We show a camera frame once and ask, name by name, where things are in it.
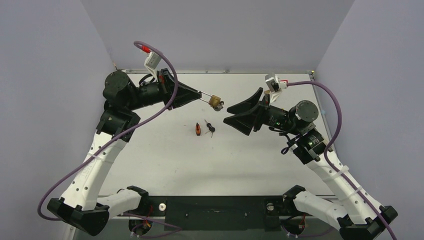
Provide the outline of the small brass padlock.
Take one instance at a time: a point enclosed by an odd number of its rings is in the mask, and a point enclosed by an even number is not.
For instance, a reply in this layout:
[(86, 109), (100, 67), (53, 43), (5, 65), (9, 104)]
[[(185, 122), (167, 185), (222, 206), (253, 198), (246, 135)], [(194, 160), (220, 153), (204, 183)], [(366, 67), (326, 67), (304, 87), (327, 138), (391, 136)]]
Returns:
[(202, 102), (207, 103), (212, 108), (222, 101), (222, 99), (216, 95), (209, 94), (203, 91), (199, 91), (198, 93), (200, 94), (200, 100)]

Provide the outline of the small padlock keys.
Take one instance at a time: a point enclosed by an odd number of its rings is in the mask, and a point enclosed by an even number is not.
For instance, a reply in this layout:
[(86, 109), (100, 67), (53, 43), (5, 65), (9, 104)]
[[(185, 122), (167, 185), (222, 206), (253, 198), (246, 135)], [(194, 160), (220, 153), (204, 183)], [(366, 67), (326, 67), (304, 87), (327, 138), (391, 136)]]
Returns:
[(213, 109), (214, 109), (216, 112), (221, 111), (223, 108), (224, 108), (224, 102), (223, 102), (223, 101), (221, 101), (221, 102), (217, 103), (217, 104), (213, 107)]

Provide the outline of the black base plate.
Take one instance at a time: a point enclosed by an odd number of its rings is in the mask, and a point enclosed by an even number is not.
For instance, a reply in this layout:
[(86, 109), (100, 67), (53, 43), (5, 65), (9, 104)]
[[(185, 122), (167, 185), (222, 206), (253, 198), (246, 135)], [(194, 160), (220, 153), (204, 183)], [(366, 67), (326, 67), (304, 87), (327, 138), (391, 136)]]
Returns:
[(303, 216), (286, 208), (280, 195), (149, 196), (128, 213), (161, 218), (166, 231), (278, 231), (287, 218)]

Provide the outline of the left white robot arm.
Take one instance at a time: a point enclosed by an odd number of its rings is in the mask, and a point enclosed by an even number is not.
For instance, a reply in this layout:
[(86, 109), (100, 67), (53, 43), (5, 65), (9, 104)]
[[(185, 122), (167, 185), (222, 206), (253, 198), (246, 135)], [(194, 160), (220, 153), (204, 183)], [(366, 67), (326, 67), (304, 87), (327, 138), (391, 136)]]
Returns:
[(99, 196), (113, 163), (141, 120), (136, 110), (158, 103), (172, 110), (202, 97), (201, 91), (175, 82), (168, 69), (160, 70), (155, 81), (139, 85), (123, 71), (112, 72), (105, 79), (102, 94), (104, 111), (83, 167), (65, 192), (47, 204), (59, 220), (91, 236), (98, 235), (113, 217), (129, 211), (143, 215), (149, 210), (149, 194), (137, 186)]

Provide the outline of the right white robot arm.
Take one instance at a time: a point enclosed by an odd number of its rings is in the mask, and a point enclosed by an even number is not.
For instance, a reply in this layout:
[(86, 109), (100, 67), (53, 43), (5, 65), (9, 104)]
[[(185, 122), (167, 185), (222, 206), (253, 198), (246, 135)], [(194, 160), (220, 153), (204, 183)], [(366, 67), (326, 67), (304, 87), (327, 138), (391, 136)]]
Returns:
[(230, 106), (223, 122), (249, 135), (262, 126), (281, 136), (292, 135), (282, 153), (293, 153), (312, 170), (337, 197), (325, 200), (295, 185), (282, 196), (282, 207), (291, 215), (307, 214), (336, 229), (344, 240), (374, 240), (398, 216), (392, 206), (384, 206), (365, 191), (336, 152), (316, 129), (318, 107), (309, 100), (289, 110), (272, 105), (269, 91), (259, 88), (248, 99)]

